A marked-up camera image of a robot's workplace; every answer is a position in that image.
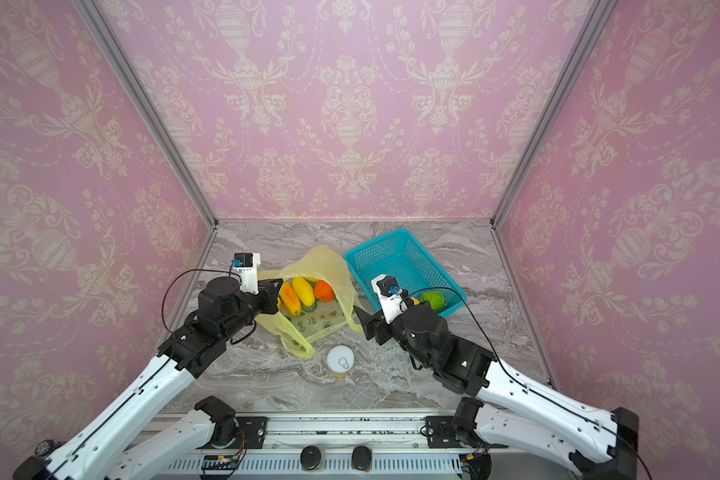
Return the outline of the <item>long yellow squash fruit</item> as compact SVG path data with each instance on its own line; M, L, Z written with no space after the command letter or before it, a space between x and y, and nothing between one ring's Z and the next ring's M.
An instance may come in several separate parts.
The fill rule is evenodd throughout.
M305 311L313 311L316 308L316 297L312 284L305 277L295 277L291 280L291 286L296 293Z

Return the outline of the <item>red orange persimmon fruit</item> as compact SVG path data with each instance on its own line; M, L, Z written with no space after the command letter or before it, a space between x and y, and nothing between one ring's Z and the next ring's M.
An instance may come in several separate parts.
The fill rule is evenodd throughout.
M325 280L319 280L314 286L314 296L317 300L329 303L335 300L336 295L331 285Z

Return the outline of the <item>yellow plastic bag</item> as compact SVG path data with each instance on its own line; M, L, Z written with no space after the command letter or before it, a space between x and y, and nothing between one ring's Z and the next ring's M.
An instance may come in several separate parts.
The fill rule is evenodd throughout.
M291 355L310 359L315 345L328 336L344 328L361 330L354 313L360 302L348 264L328 246L316 246L279 270L261 271L258 278L284 281L276 312L261 314L256 322L278 336Z

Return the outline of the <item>green fruit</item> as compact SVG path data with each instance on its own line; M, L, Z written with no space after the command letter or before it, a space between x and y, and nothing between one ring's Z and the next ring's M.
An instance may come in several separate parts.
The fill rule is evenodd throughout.
M441 312L447 307L447 300L441 291L426 291L421 294L420 301L427 303L435 312Z

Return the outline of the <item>orange yellow papaya fruit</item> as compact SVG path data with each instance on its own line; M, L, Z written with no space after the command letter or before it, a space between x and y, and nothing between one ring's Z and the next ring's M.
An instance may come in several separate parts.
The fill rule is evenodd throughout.
M289 282L283 282L279 296L283 307L290 316L298 317L302 313L301 301Z

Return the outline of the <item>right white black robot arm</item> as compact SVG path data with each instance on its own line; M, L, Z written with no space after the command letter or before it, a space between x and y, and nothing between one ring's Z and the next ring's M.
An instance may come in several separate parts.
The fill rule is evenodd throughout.
M638 476L639 418L623 407L586 405L522 374L492 351L451 333L430 307L388 320L354 309L365 337L395 341L416 364L462 399L451 420L470 447L503 445L544 458L584 479Z

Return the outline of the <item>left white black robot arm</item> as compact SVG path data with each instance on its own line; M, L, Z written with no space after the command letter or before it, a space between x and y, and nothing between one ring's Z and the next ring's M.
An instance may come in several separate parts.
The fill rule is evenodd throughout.
M167 403L198 379L257 316L274 315L283 282L245 285L237 274L212 279L198 307L172 331L144 370L102 413L61 445L41 443L13 472L15 479L151 478L185 453L243 441L236 413L211 396L168 430L133 440Z

